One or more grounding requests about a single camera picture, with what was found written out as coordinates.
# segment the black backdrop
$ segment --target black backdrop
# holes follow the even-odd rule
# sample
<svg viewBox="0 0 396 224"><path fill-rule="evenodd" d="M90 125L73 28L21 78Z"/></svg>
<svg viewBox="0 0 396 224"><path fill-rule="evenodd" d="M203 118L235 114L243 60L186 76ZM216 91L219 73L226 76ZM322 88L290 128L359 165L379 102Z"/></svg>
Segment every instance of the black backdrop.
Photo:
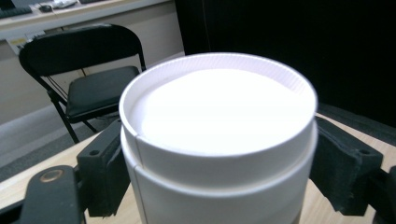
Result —
<svg viewBox="0 0 396 224"><path fill-rule="evenodd" d="M187 55L243 52L285 63L319 101L396 127L396 1L176 0Z"/></svg>

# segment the white cup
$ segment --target white cup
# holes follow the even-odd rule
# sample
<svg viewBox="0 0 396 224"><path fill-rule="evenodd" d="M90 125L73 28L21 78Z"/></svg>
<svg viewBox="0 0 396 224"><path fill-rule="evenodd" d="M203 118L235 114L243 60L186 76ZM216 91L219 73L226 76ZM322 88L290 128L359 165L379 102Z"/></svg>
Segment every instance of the white cup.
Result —
<svg viewBox="0 0 396 224"><path fill-rule="evenodd" d="M296 223L317 97L285 64L208 53L157 65L120 99L143 223Z"/></svg>

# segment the black chair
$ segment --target black chair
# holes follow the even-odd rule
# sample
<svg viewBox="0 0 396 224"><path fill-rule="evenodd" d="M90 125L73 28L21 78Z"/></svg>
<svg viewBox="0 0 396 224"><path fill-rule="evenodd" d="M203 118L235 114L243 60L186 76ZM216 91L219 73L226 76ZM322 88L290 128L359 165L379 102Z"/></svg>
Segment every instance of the black chair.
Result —
<svg viewBox="0 0 396 224"><path fill-rule="evenodd" d="M140 73L136 66L126 66L86 76L84 68L136 55L141 71L146 70L142 46L134 32L118 25L97 24L38 36L24 45L19 58L23 69L47 90L77 143L71 123L82 121L96 133L87 120L117 112L122 91ZM84 77L73 80L68 92L51 78L79 69Z"/></svg>

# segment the chair leg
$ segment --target chair leg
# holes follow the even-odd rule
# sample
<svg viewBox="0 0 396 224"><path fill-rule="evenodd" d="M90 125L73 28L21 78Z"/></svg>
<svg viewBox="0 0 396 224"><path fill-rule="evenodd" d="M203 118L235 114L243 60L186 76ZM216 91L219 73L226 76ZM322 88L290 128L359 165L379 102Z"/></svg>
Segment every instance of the chair leg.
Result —
<svg viewBox="0 0 396 224"><path fill-rule="evenodd" d="M58 114L61 116L61 119L64 122L64 126L66 127L67 131L69 131L69 134L72 137L74 143L79 143L77 135L76 135L75 131L73 130L72 125L67 120L66 115L64 114L64 111L62 110L61 106L59 105L58 102L53 102L53 104L55 105L55 108L58 111Z"/></svg>
<svg viewBox="0 0 396 224"><path fill-rule="evenodd" d="M84 122L85 125L87 125L94 133L98 132L95 128L93 128L93 126L87 120L84 120L82 122Z"/></svg>

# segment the wooden table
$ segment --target wooden table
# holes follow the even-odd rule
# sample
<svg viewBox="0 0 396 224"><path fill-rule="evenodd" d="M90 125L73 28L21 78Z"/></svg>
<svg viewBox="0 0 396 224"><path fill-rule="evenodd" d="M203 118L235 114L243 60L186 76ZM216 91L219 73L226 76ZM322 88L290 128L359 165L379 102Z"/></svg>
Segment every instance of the wooden table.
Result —
<svg viewBox="0 0 396 224"><path fill-rule="evenodd" d="M327 119L335 125L341 127L343 130L351 133L359 138L362 142L370 147L375 148L384 154L384 161L382 169L389 171L391 166L396 165L396 147L385 142L374 139L373 137L353 130L337 121ZM40 162L38 165L18 174L10 179L0 183L0 208L6 207L9 204L15 203L23 199L26 186L30 178L36 173L55 165L71 165L77 164L77 154L87 146L91 140L96 137L93 136L69 149L59 153L52 158ZM344 217L340 213L333 211L331 204L318 191L311 180L305 192L304 207L302 211L301 224L371 224L375 211L369 207L364 217ZM125 197L120 205L120 209L115 217L89 217L86 215L87 222L93 223L141 223L137 206L134 200L134 193L131 187L128 188Z"/></svg>

